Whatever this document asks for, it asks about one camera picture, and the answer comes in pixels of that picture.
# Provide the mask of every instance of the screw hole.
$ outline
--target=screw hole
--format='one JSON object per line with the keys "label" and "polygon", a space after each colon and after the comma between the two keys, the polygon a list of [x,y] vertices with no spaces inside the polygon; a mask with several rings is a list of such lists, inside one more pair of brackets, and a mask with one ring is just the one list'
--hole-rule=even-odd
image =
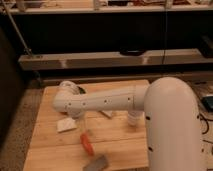
{"label": "screw hole", "polygon": [[148,149],[149,149],[149,151],[153,152],[153,149],[151,147],[149,147]]}
{"label": "screw hole", "polygon": [[150,120],[151,120],[151,118],[150,118],[149,116],[146,116],[146,120],[149,120],[149,121],[150,121]]}

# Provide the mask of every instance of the wooden tabletop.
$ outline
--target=wooden tabletop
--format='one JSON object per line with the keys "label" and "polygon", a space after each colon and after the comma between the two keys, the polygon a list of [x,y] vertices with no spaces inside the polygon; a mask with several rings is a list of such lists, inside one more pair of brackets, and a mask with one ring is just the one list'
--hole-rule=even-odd
{"label": "wooden tabletop", "polygon": [[[86,92],[148,84],[146,80],[81,84]],[[89,157],[80,144],[82,122],[78,129],[57,133],[57,121],[67,116],[52,108],[57,87],[47,87],[38,112],[25,171],[81,171],[93,157]],[[112,119],[99,112],[86,112],[84,125],[97,156],[104,154],[109,161],[105,170],[148,167],[146,129],[144,118],[137,127],[127,123],[126,111],[115,111]]]}

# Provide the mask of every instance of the cable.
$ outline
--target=cable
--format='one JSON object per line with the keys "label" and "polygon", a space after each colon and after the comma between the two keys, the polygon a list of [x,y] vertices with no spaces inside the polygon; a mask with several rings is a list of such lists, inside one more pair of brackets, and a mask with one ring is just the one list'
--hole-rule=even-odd
{"label": "cable", "polygon": [[164,32],[164,51],[163,51],[163,58],[161,61],[161,65],[164,65],[165,57],[166,57],[166,49],[167,49],[167,41],[168,41],[168,12],[165,7],[165,32]]}
{"label": "cable", "polygon": [[209,132],[209,122],[208,120],[200,113],[200,120],[204,121],[206,123],[206,130],[204,132],[202,132],[202,134],[207,134]]}
{"label": "cable", "polygon": [[213,141],[209,141],[209,140],[203,140],[203,142],[209,143],[209,144],[213,144]]}

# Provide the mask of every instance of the gray object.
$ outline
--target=gray object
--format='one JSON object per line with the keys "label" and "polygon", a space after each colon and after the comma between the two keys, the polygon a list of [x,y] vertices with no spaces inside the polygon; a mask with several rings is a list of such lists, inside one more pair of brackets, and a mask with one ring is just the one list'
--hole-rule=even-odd
{"label": "gray object", "polygon": [[96,160],[92,161],[83,168],[83,171],[101,171],[108,167],[108,161],[104,155],[100,156]]}

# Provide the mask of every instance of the wall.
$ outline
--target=wall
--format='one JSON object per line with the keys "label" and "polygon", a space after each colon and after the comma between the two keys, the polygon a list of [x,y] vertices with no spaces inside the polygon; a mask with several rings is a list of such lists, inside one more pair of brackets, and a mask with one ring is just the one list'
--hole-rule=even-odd
{"label": "wall", "polygon": [[0,140],[8,129],[24,87],[16,53],[0,25]]}

